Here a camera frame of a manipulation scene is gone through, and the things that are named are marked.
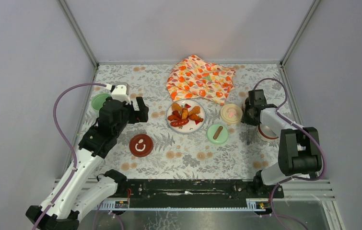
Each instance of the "red lid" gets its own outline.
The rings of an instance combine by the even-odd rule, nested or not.
[[[146,134],[135,135],[128,145],[130,152],[136,157],[145,157],[152,151],[154,144],[151,137]]]

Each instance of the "fried chicken nugget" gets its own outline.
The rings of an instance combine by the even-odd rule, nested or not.
[[[174,111],[176,110],[176,111],[178,111],[180,113],[182,112],[182,107],[180,105],[178,105],[178,103],[172,103],[171,108]]]
[[[191,111],[189,111],[189,115],[192,114],[200,114],[200,107],[199,106],[195,106],[191,109]]]
[[[187,108],[183,108],[182,109],[182,119],[187,119],[188,118],[188,115],[189,115],[189,112],[188,112],[188,109]]]

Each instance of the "table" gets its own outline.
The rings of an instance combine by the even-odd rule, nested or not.
[[[263,78],[280,79],[277,64],[228,64],[236,68],[233,77],[235,90],[226,104],[242,105],[247,92]],[[252,179],[254,174],[277,162],[279,139],[266,142],[256,135],[254,127],[239,123],[228,125],[229,139],[223,145],[211,144],[206,130],[212,124],[225,124],[220,120],[222,106],[206,99],[194,99],[206,111],[204,126],[189,135],[171,130],[166,122],[166,111],[172,100],[165,87],[173,65],[100,65],[94,82],[130,85],[130,97],[142,96],[150,108],[148,123],[127,125],[117,139],[117,145],[109,152],[104,163],[93,175],[115,169],[128,178],[139,179]],[[264,89],[267,102],[279,105],[284,100],[284,90],[274,81],[259,85]],[[93,87],[91,98],[107,92],[103,87]],[[289,103],[280,111],[293,119]],[[88,105],[83,125],[78,133],[79,140],[94,123],[97,115]],[[134,157],[128,144],[137,134],[147,134],[154,142],[153,151],[143,158]]]

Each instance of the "sausage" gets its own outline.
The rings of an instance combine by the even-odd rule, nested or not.
[[[220,132],[223,130],[223,126],[219,126],[218,130],[216,130],[215,135],[213,136],[213,139],[216,140],[219,137]]]
[[[177,116],[179,119],[181,119],[181,115],[179,114],[179,112],[177,110],[172,111],[172,115]]]
[[[172,127],[180,127],[180,126],[184,126],[184,125],[188,124],[188,122],[189,122],[189,119],[187,118],[187,119],[182,119],[180,121],[173,121],[170,123],[170,125]]]
[[[175,116],[174,114],[172,114],[172,115],[169,115],[168,120],[170,120],[170,121],[180,121],[181,118]]]

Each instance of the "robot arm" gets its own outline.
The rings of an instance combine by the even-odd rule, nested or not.
[[[145,106],[142,97],[136,98],[139,111],[135,111],[128,97],[127,84],[110,87],[111,97],[106,99],[96,122],[79,142],[76,151],[77,168],[74,169],[73,163],[71,163],[58,185],[40,206],[30,206],[26,212],[26,216],[35,223],[46,207],[52,205],[39,222],[38,228],[41,230],[75,230],[83,217],[97,204],[116,191],[124,190],[124,187],[120,185],[125,182],[126,177],[119,172],[110,170],[91,189],[77,197],[91,173],[117,144],[117,138],[126,125],[148,121],[149,109]],[[75,173],[68,186],[51,204],[57,192],[69,179],[70,169],[74,169]]]
[[[287,122],[284,115],[277,114],[277,107],[267,104],[263,90],[248,92],[242,122],[258,126],[268,126],[280,137],[278,163],[256,173],[255,180],[272,185],[297,174],[309,174],[322,168],[321,153],[316,145],[300,130]],[[318,131],[313,127],[298,127],[308,132],[319,143]]]

